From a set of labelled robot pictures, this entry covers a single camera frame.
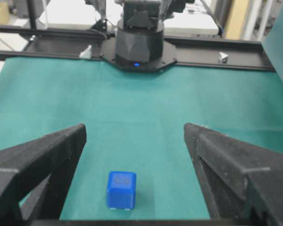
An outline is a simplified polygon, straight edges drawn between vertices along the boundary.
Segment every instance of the blue foam cube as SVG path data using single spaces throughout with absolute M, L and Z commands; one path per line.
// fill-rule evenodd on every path
M 108 207 L 132 210 L 135 204 L 135 184 L 135 173 L 110 172 L 107 186 Z

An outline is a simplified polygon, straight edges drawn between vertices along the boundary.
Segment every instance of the wire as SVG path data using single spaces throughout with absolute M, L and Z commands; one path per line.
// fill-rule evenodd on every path
M 95 24 L 96 24 L 98 22 L 98 20 L 96 19 L 95 14 L 96 14 L 96 10 L 94 10 L 94 20 L 95 20 Z M 89 31 L 96 32 L 96 33 L 100 34 L 101 36 L 103 36 L 105 38 L 105 40 L 108 39 L 108 36 L 104 32 L 100 32 L 100 31 L 93 29 L 93 28 L 90 28 Z
M 104 32 L 100 32 L 100 31 L 93 29 L 93 28 L 90 28 L 89 31 L 96 32 L 96 33 L 102 35 L 105 38 L 105 40 L 108 39 L 108 36 Z
M 5 45 L 5 46 L 7 46 L 9 49 L 11 49 L 12 51 L 15 51 L 9 44 L 7 44 L 4 40 L 2 40 L 1 38 L 0 38 L 0 41 Z

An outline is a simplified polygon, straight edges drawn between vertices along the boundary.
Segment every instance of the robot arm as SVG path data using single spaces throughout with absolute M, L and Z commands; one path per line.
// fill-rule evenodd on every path
M 85 3 L 93 5 L 95 10 L 99 12 L 101 19 L 106 19 L 106 0 L 85 0 Z

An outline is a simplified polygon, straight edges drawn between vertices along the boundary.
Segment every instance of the black metal frame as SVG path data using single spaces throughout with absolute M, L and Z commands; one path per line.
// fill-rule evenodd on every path
M 105 37 L 94 30 L 78 31 L 66 29 L 37 30 L 35 11 L 32 0 L 26 0 L 28 5 L 31 29 L 13 26 L 0 26 L 0 32 L 19 33 L 29 40 L 22 52 L 0 51 L 0 60 L 10 57 L 49 57 L 62 59 L 80 59 L 80 52 L 92 45 L 91 60 L 102 60 L 100 46 Z M 203 3 L 210 15 L 210 9 Z M 177 65 L 193 67 L 227 68 L 238 70 L 271 71 L 272 66 L 260 42 L 232 41 L 223 39 L 178 38 L 166 36 L 165 40 L 175 45 Z M 229 55 L 226 64 L 219 62 L 219 53 Z

